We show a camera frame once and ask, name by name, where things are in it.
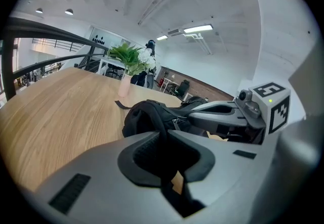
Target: ceiling light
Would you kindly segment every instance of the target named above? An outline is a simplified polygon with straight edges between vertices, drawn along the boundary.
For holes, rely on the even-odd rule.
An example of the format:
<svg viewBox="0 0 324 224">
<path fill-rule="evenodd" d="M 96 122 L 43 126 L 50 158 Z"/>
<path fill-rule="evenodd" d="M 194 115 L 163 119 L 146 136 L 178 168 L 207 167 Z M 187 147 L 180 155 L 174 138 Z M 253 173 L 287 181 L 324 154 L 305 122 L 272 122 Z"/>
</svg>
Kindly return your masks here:
<svg viewBox="0 0 324 224">
<path fill-rule="evenodd" d="M 184 29 L 184 32 L 190 33 L 190 32 L 200 32 L 200 31 L 207 31 L 207 30 L 213 30 L 213 26 L 211 24 L 196 26 L 196 27 Z"/>
<path fill-rule="evenodd" d="M 73 15 L 73 10 L 69 8 L 68 10 L 65 11 L 65 13 L 68 15 Z"/>
<path fill-rule="evenodd" d="M 43 10 L 41 8 L 37 8 L 36 13 L 42 14 L 43 13 Z"/>
<path fill-rule="evenodd" d="M 159 38 L 156 38 L 157 40 L 163 40 L 163 39 L 166 39 L 166 38 L 168 38 L 166 35 L 163 35 L 163 36 L 161 36 L 161 37 L 159 37 Z"/>
</svg>

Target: green leaves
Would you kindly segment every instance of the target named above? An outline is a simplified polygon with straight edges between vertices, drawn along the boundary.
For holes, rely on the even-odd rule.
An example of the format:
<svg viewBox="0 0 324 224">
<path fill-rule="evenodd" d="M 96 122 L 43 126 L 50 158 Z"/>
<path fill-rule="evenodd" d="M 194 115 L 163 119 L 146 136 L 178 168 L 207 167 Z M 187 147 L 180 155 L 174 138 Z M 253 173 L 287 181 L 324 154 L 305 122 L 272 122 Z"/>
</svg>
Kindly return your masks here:
<svg viewBox="0 0 324 224">
<path fill-rule="evenodd" d="M 138 51 L 140 49 L 141 48 L 135 48 L 135 46 L 129 47 L 127 43 L 123 43 L 123 45 L 119 47 L 113 47 L 109 55 L 113 59 L 123 62 L 126 67 L 126 74 L 133 76 L 145 69 L 145 66 L 140 64 L 138 60 Z"/>
</svg>

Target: black metal railing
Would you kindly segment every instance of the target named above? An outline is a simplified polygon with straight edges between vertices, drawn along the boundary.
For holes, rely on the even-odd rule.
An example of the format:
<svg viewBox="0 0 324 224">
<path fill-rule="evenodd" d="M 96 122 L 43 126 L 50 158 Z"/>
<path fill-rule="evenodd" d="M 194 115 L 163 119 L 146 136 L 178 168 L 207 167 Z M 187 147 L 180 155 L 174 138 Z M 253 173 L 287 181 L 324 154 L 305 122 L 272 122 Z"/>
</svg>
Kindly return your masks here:
<svg viewBox="0 0 324 224">
<path fill-rule="evenodd" d="M 45 38 L 33 38 L 32 43 L 47 45 L 54 48 L 61 48 L 61 49 L 68 50 L 70 52 L 77 52 L 83 47 L 83 44 L 81 43 L 74 43 L 74 42 L 64 41 L 64 40 L 45 39 Z"/>
<path fill-rule="evenodd" d="M 35 63 L 33 65 L 27 66 L 25 68 L 19 69 L 13 72 L 13 63 L 12 56 L 14 50 L 14 40 L 15 38 L 43 38 L 43 39 L 53 39 L 60 41 L 67 41 L 70 43 L 80 43 L 82 45 L 90 46 L 88 54 L 84 55 L 72 55 L 61 58 L 55 58 L 51 60 L 46 60 L 42 62 Z M 14 80 L 19 78 L 28 72 L 31 72 L 35 69 L 45 67 L 47 65 L 69 60 L 75 58 L 86 58 L 83 60 L 83 65 L 85 69 L 89 69 L 90 60 L 92 56 L 107 54 L 108 48 L 90 41 L 88 39 L 82 38 L 78 35 L 72 34 L 70 32 L 30 20 L 20 19 L 20 18 L 10 18 L 8 19 L 8 24 L 2 32 L 1 39 L 3 40 L 3 46 L 1 50 L 1 64 L 2 64 L 2 77 L 3 77 L 3 86 L 6 94 L 7 101 L 10 100 L 14 95 L 16 95 L 16 89 L 14 85 Z M 94 54 L 95 48 L 100 48 L 104 50 L 103 54 Z"/>
</svg>

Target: white flowers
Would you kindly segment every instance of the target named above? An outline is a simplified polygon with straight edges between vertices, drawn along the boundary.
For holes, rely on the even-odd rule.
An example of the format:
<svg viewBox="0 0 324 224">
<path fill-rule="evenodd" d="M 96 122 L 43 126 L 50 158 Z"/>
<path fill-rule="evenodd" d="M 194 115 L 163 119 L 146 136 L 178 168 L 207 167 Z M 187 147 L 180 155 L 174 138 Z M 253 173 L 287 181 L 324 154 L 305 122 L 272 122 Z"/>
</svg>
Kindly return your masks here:
<svg viewBox="0 0 324 224">
<path fill-rule="evenodd" d="M 148 58 L 148 60 L 146 61 L 147 67 L 149 69 L 153 69 L 155 67 L 155 57 L 154 56 L 150 56 Z"/>
<path fill-rule="evenodd" d="M 148 69 L 153 69 L 155 67 L 155 57 L 151 56 L 151 49 L 138 51 L 138 60 L 146 64 Z"/>
</svg>

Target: black chair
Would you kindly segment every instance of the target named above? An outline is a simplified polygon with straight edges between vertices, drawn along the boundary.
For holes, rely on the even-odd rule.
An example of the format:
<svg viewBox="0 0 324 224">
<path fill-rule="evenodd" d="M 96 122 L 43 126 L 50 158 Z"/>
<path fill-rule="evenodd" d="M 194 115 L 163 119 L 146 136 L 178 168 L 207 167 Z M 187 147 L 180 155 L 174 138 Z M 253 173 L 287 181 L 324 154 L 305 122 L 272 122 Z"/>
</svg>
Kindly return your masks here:
<svg viewBox="0 0 324 224">
<path fill-rule="evenodd" d="M 112 65 L 112 64 L 108 64 L 108 69 L 110 69 L 110 71 L 107 71 L 107 72 L 106 72 L 106 76 L 108 76 L 109 73 L 111 74 L 111 77 L 112 77 L 113 75 L 116 75 L 116 76 L 118 76 L 120 79 L 121 79 L 121 77 L 123 76 L 123 74 L 118 75 L 118 71 L 119 71 L 119 70 L 123 70 L 122 68 L 119 68 L 119 67 L 117 67 L 117 66 L 115 66 L 115 65 Z"/>
<path fill-rule="evenodd" d="M 189 81 L 184 80 L 181 82 L 180 86 L 176 90 L 171 89 L 170 92 L 179 98 L 183 98 L 184 94 L 188 91 L 189 87 L 190 87 Z"/>
</svg>

